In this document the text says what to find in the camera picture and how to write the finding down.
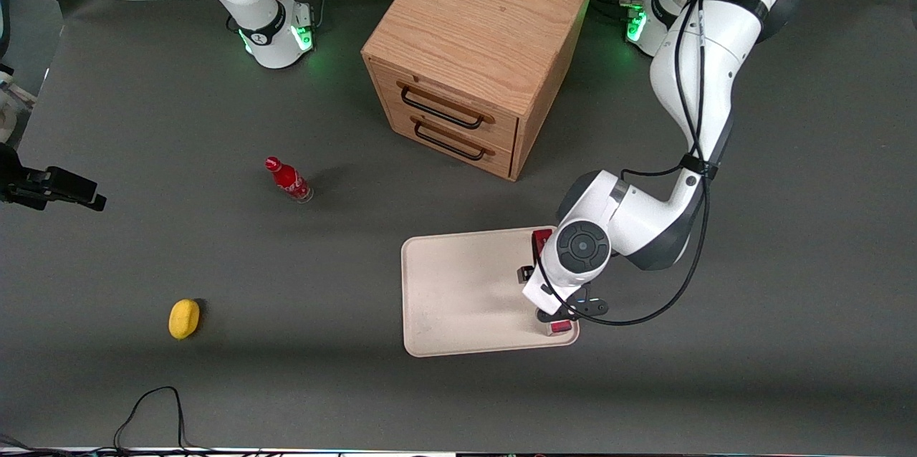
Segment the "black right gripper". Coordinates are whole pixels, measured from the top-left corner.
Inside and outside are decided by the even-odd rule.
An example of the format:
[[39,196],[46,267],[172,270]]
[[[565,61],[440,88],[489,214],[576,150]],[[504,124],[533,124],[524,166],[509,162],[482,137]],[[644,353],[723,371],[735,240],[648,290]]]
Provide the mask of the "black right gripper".
[[20,163],[19,154],[10,145],[1,145],[1,199],[31,209],[44,209],[48,201],[64,201],[104,211],[106,197],[97,192],[98,183],[59,167],[46,169],[46,196],[42,181],[35,180],[33,170]]

